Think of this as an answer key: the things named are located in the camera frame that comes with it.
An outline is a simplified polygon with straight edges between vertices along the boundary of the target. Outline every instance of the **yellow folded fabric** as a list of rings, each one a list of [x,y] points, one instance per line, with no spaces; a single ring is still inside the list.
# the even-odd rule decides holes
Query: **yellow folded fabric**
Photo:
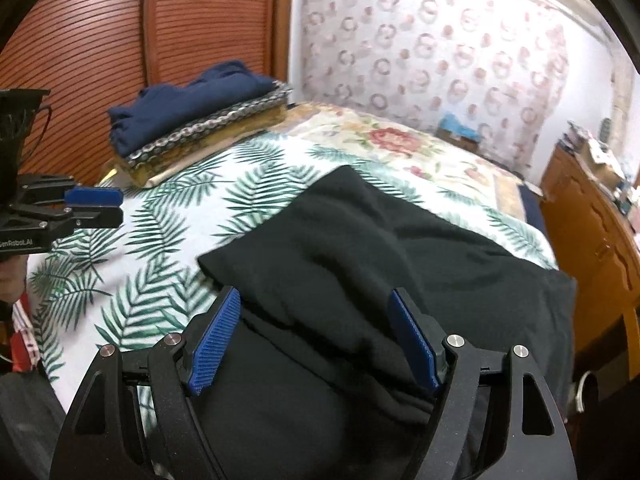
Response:
[[[154,187],[191,164],[220,152],[260,130],[274,126],[286,117],[286,106],[275,107],[228,124],[195,142],[176,146],[135,169],[130,168],[119,156],[114,158],[115,166],[118,173],[135,186]]]

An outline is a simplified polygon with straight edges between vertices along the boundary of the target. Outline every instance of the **blue gripper pad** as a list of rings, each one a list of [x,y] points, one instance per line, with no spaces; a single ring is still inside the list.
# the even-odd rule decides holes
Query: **blue gripper pad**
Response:
[[[187,384],[191,395],[198,396],[204,388],[213,383],[239,320],[240,293],[232,288],[193,352],[191,377]]]
[[[386,315],[391,328],[404,351],[418,385],[436,395],[442,386],[436,373],[436,359],[433,349],[418,328],[414,317],[394,290],[386,306]]]
[[[65,205],[68,206],[111,206],[120,207],[123,193],[113,187],[76,186],[65,191]]]

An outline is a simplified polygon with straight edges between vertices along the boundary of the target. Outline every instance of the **curtain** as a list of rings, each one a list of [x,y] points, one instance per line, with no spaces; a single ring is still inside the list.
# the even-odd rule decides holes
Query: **curtain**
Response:
[[[562,98],[562,15],[544,0],[303,0],[305,99],[434,132],[447,113],[525,176]]]

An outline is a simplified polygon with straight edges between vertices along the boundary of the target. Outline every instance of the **floral blanket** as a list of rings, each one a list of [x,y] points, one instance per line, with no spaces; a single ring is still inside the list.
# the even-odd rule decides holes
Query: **floral blanket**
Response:
[[[522,181],[484,158],[376,116],[336,105],[303,103],[276,131],[406,170],[440,187],[525,221]]]
[[[197,256],[254,229],[345,164],[382,191],[480,233],[519,258],[556,266],[539,231],[494,208],[404,170],[268,132],[155,188],[129,191],[119,229],[78,230],[49,254],[30,258],[36,340],[62,406],[68,410],[99,346],[146,348],[168,332],[181,332],[210,307],[216,291]]]

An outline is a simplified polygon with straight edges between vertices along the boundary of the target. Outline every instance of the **dark blue cloth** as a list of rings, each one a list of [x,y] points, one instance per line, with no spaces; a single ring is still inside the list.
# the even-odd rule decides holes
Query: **dark blue cloth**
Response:
[[[274,89],[271,77],[254,74],[242,61],[225,61],[187,86],[166,83],[140,91],[131,106],[109,108],[111,145],[122,157],[189,121],[206,117]]]
[[[540,211],[538,199],[527,186],[518,186],[518,189],[520,190],[522,205],[524,206],[524,211],[527,216],[527,224],[535,227],[549,240],[546,232],[545,218],[542,216],[542,211]]]

